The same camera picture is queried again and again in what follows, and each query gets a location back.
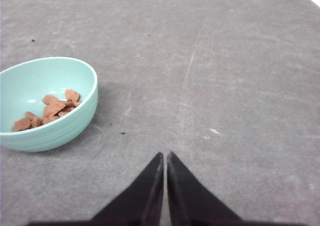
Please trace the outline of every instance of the table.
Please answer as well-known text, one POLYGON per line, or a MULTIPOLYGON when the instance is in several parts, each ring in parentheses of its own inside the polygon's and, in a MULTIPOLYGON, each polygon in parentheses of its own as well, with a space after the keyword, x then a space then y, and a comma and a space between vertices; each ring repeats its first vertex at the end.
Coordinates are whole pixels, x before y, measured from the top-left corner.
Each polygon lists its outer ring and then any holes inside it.
POLYGON ((169 150, 244 219, 320 224, 319 25, 310 0, 1 0, 1 70, 74 57, 99 87, 71 142, 1 147, 2 225, 88 220, 169 150))

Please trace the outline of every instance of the teal bowl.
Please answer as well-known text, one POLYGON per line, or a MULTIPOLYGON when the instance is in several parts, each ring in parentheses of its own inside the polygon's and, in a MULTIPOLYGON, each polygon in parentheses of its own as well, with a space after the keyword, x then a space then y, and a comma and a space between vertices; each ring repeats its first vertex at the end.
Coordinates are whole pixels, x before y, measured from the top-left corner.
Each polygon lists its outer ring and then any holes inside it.
POLYGON ((23 62, 2 71, 0 83, 0 143, 9 149, 40 152, 64 145, 87 127, 97 108, 97 74, 79 59, 46 57, 23 62), (15 121, 25 118, 27 111, 42 117, 45 95, 65 99, 66 89, 80 94, 78 107, 42 126, 12 131, 15 121))

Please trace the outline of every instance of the bowl rim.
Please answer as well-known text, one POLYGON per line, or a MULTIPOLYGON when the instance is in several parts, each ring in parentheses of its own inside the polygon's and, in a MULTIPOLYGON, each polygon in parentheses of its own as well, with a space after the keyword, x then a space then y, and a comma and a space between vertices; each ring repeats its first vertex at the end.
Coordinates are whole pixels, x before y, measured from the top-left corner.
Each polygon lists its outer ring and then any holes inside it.
POLYGON ((73 57, 65 57, 65 56, 52 56, 52 57, 41 57, 41 58, 36 58, 36 59, 32 59, 32 60, 29 60, 29 61, 25 61, 25 62, 21 62, 21 63, 18 63, 14 66, 11 66, 5 70, 3 70, 2 72, 0 72, 0 75, 2 75, 3 73, 5 72, 8 72, 12 69, 15 69, 15 68, 18 68, 20 66, 23 66, 25 64, 28 64, 28 63, 32 63, 32 62, 36 62, 36 61, 44 61, 44 60, 51 60, 51 59, 65 59, 65 60, 71 60, 71 61, 77 61, 77 62, 80 62, 82 63, 83 65, 87 66, 90 71, 92 72, 93 74, 93 86, 88 94, 88 96, 82 101, 82 103, 76 107, 74 110, 72 110, 71 112, 69 112, 68 114, 66 114, 65 116, 63 117, 60 117, 58 118, 57 120, 54 120, 54 121, 51 121, 51 122, 48 122, 44 125, 41 125, 41 126, 38 126, 38 127, 34 127, 34 128, 30 128, 30 129, 27 129, 27 130, 22 130, 22 131, 17 131, 17 132, 1 132, 0 131, 0 136, 15 136, 15 135, 24 135, 24 134, 28 134, 28 133, 31 133, 31 132, 35 132, 35 131, 39 131, 39 130, 42 130, 42 129, 45 129, 47 127, 50 127, 51 125, 54 125, 54 124, 58 124, 60 121, 66 119, 67 117, 69 117, 70 115, 74 114, 75 112, 77 112, 80 108, 82 108, 82 106, 92 97, 92 95, 95 93, 96 91, 96 88, 98 86, 98 77, 97 77, 97 73, 96 71, 94 70, 94 68, 88 64, 87 62, 83 61, 83 60, 80 60, 80 59, 77 59, 77 58, 73 58, 73 57))

